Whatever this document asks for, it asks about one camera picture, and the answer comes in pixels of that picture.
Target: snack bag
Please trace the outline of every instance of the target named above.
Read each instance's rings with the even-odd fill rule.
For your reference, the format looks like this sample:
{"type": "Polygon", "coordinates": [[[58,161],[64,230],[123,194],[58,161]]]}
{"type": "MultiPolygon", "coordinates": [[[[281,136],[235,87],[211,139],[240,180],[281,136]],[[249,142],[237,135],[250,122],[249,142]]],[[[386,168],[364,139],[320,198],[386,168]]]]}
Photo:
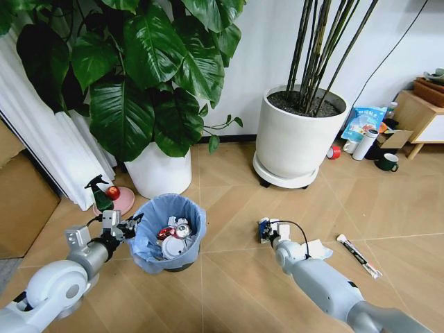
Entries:
{"type": "Polygon", "coordinates": [[[387,108],[362,107],[353,108],[355,113],[342,133],[343,139],[360,142],[367,130],[378,130],[384,119],[387,108]]]}

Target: cable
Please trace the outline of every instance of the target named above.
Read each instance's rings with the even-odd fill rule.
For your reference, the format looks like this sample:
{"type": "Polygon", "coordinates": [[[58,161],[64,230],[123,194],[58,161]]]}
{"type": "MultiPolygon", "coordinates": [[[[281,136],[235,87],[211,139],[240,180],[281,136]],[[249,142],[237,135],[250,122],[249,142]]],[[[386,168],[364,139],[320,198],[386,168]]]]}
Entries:
{"type": "Polygon", "coordinates": [[[304,232],[304,230],[300,227],[300,225],[298,225],[296,222],[288,221],[288,220],[273,221],[273,222],[270,222],[270,224],[272,224],[272,223],[278,223],[278,222],[294,224],[296,227],[299,228],[299,230],[302,232],[302,235],[304,236],[305,246],[307,247],[307,254],[305,255],[305,260],[307,260],[308,258],[310,258],[310,254],[309,254],[309,250],[308,250],[308,241],[307,241],[307,237],[305,236],[305,232],[304,232]]]}
{"type": "Polygon", "coordinates": [[[419,17],[420,13],[422,12],[422,10],[424,9],[425,5],[427,5],[427,2],[429,2],[429,0],[425,0],[424,4],[422,5],[421,9],[419,10],[418,14],[416,14],[415,18],[413,19],[413,21],[410,23],[409,27],[407,28],[407,30],[404,32],[404,34],[401,36],[400,40],[398,40],[398,42],[395,44],[395,46],[391,49],[391,51],[386,55],[386,57],[381,61],[381,63],[378,65],[378,67],[376,67],[376,69],[373,71],[373,73],[368,77],[367,81],[364,83],[364,86],[362,87],[358,97],[355,99],[355,101],[352,104],[352,108],[355,106],[355,103],[357,102],[357,100],[359,99],[359,97],[361,97],[362,92],[364,91],[364,89],[367,86],[368,81],[370,81],[370,79],[373,77],[373,75],[375,75],[375,73],[377,72],[377,70],[382,66],[382,64],[385,63],[385,61],[387,60],[387,58],[392,54],[392,52],[398,47],[398,45],[401,43],[401,41],[404,39],[405,35],[409,32],[410,28],[415,24],[417,18],[419,17]]]}
{"type": "Polygon", "coordinates": [[[86,226],[89,227],[89,225],[90,225],[91,223],[93,223],[94,221],[99,221],[99,220],[101,220],[101,219],[102,219],[102,214],[99,214],[99,215],[93,217],[92,219],[90,219],[90,220],[88,221],[88,223],[86,223],[86,226]]]}

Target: toothbrush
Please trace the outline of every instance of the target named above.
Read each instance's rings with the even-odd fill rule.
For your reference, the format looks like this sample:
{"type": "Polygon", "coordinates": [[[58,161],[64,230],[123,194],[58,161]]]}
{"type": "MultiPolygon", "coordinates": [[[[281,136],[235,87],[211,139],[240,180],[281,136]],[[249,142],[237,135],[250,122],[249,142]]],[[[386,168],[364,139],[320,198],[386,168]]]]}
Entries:
{"type": "Polygon", "coordinates": [[[351,241],[347,239],[344,234],[340,234],[336,240],[356,258],[356,260],[363,266],[363,268],[372,276],[372,278],[377,279],[379,276],[382,276],[382,273],[378,271],[375,267],[372,266],[364,256],[358,251],[355,245],[351,241]]]}

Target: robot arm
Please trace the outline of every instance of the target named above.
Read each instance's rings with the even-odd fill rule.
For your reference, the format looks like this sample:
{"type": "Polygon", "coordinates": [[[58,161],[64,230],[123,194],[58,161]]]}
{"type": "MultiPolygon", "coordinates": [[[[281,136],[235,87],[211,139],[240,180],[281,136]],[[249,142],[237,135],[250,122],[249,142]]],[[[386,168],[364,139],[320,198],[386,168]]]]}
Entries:
{"type": "Polygon", "coordinates": [[[106,210],[100,237],[91,239],[87,225],[66,230],[67,259],[42,267],[26,290],[0,310],[0,333],[40,333],[55,319],[76,311],[96,284],[102,265],[122,242],[135,236],[141,219],[142,214],[120,221],[120,211],[106,210]]]}
{"type": "Polygon", "coordinates": [[[367,303],[356,284],[321,259],[306,256],[306,248],[290,240],[290,225],[262,219],[261,241],[270,241],[284,273],[326,314],[359,333],[430,333],[425,326],[397,309],[367,303]]]}

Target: green mug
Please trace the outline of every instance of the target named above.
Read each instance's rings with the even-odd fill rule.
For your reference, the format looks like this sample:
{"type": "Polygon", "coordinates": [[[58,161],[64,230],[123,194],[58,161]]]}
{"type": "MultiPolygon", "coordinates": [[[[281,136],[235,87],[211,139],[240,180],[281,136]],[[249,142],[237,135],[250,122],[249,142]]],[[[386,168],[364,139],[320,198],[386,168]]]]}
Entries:
{"type": "Polygon", "coordinates": [[[399,160],[400,159],[394,154],[384,154],[382,158],[375,161],[375,164],[381,170],[396,172],[400,168],[398,165],[399,160]]]}

